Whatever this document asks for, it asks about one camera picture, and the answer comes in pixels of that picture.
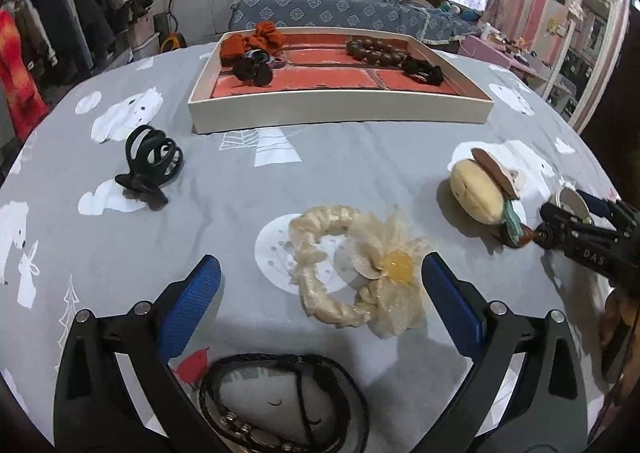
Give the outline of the person right hand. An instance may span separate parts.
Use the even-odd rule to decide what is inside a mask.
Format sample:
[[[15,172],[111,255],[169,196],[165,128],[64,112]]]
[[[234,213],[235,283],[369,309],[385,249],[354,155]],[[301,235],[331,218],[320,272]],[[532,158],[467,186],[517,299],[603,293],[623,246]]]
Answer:
[[[615,288],[608,294],[600,321],[601,372],[613,384],[622,380],[623,393],[639,379],[639,301]]]

